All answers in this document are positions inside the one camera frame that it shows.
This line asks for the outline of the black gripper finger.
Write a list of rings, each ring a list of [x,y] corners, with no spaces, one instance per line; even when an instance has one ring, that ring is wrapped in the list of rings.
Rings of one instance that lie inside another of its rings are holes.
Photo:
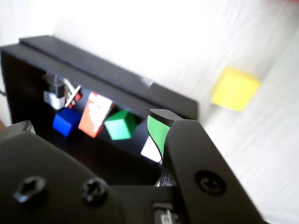
[[[3,224],[121,224],[115,193],[94,172],[22,123],[0,132]]]
[[[157,131],[169,128],[164,141]],[[182,199],[189,224],[262,224],[262,216],[202,125],[166,109],[150,109],[148,132],[163,145],[163,167]]]

